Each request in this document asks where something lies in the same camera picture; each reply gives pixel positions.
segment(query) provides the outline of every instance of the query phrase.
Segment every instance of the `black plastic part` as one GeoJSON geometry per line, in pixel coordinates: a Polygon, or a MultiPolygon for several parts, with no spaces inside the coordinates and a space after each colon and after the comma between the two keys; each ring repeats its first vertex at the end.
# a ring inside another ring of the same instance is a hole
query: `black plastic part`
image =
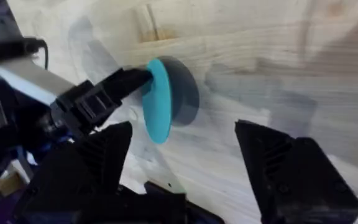
{"type": "Polygon", "coordinates": [[[115,193],[131,137],[132,126],[125,122],[82,141],[59,145],[34,175],[14,217],[28,223],[37,223],[38,218],[56,223],[59,216],[53,211],[72,218],[95,196],[115,193]]]}
{"type": "MultiPolygon", "coordinates": [[[[150,195],[172,195],[173,193],[169,192],[168,190],[158,186],[157,184],[147,181],[144,184],[144,188],[147,192],[147,194],[150,195]]],[[[189,224],[224,224],[224,220],[201,208],[200,206],[190,202],[186,201],[186,216],[187,216],[187,223],[189,224]]]]}
{"type": "Polygon", "coordinates": [[[262,223],[355,222],[357,197],[313,139],[242,120],[236,134],[262,223]]]}
{"type": "Polygon", "coordinates": [[[119,185],[129,122],[52,150],[18,201],[16,223],[186,223],[184,194],[137,195],[119,185]]]}
{"type": "Polygon", "coordinates": [[[45,47],[45,42],[32,37],[0,42],[0,62],[35,54],[40,47],[45,47]]]}
{"type": "Polygon", "coordinates": [[[55,122],[64,123],[73,137],[81,139],[102,125],[122,105],[124,97],[151,79],[146,70],[120,69],[96,86],[85,81],[52,103],[52,118],[55,122]]]}

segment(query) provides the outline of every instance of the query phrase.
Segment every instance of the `blue part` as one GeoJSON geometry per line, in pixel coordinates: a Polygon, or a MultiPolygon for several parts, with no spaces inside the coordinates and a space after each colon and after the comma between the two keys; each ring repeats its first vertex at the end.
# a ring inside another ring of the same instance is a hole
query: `blue part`
{"type": "Polygon", "coordinates": [[[168,72],[159,59],[147,65],[153,80],[142,86],[142,106],[147,132],[156,144],[167,140],[172,122],[172,93],[168,72]]]}

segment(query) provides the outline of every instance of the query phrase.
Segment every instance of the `wood grain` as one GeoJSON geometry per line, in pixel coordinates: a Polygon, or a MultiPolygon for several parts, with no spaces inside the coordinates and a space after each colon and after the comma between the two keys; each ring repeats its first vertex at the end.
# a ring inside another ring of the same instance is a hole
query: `wood grain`
{"type": "Polygon", "coordinates": [[[189,68],[199,108],[165,144],[150,142],[136,94],[110,118],[135,130],[123,184],[141,192],[152,180],[227,223],[260,223],[234,134],[248,119],[315,138],[358,195],[358,1],[9,3],[23,34],[47,40],[51,71],[73,83],[162,55],[189,68]]]}

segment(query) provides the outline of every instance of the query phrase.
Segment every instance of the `black cable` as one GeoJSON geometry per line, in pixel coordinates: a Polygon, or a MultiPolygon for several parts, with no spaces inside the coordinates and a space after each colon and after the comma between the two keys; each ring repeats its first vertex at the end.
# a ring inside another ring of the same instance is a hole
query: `black cable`
{"type": "Polygon", "coordinates": [[[48,66],[49,66],[49,52],[48,52],[48,44],[46,43],[46,41],[44,40],[38,40],[39,45],[41,48],[44,49],[45,52],[45,69],[48,70],[48,66]]]}

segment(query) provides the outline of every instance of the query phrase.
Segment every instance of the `blue plastic disc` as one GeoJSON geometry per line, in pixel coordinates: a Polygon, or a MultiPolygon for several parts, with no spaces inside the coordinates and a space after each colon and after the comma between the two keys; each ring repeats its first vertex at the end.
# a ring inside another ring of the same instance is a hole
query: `blue plastic disc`
{"type": "Polygon", "coordinates": [[[153,80],[142,86],[142,106],[147,132],[154,143],[167,140],[172,122],[172,93],[168,72],[159,59],[147,65],[153,80]]]}

